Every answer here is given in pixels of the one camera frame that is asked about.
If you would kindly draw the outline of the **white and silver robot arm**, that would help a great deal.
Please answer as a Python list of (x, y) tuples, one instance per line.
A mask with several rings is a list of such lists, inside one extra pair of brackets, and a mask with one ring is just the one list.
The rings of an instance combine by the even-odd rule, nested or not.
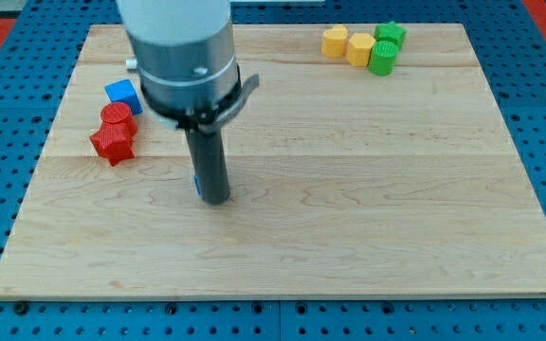
[(239, 97), (228, 0), (118, 0), (151, 109), (188, 129)]

